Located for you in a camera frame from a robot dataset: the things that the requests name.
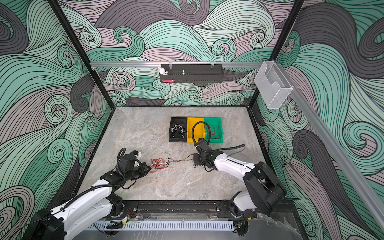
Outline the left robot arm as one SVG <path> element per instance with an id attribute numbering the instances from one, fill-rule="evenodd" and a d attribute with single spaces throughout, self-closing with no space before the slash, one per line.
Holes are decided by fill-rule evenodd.
<path id="1" fill-rule="evenodd" d="M 26 225 L 24 240 L 72 240 L 88 226 L 102 218 L 113 218 L 108 226 L 110 232 L 121 229 L 132 218 L 133 210 L 126 207 L 115 192 L 127 190 L 127 181 L 136 183 L 152 169 L 141 162 L 141 153 L 129 154 L 122 148 L 116 166 L 103 174 L 90 188 L 79 193 L 64 204 L 51 210 L 37 212 Z"/>

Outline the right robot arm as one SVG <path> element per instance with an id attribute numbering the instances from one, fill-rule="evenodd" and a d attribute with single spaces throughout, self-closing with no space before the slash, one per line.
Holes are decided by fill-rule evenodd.
<path id="1" fill-rule="evenodd" d="M 239 180 L 246 186 L 246 191 L 237 192 L 228 200 L 228 211 L 235 218 L 244 217 L 247 211 L 270 215 L 282 200 L 294 201 L 298 198 L 287 197 L 287 191 L 272 169 L 264 162 L 257 164 L 247 163 L 226 154 L 226 150 L 244 148 L 245 145 L 235 147 L 212 149 L 211 137 L 208 140 L 195 138 L 195 128 L 205 125 L 208 131 L 210 126 L 204 121 L 193 125 L 191 136 L 197 153 L 194 154 L 194 165 L 202 166 L 206 172 L 225 172 Z"/>

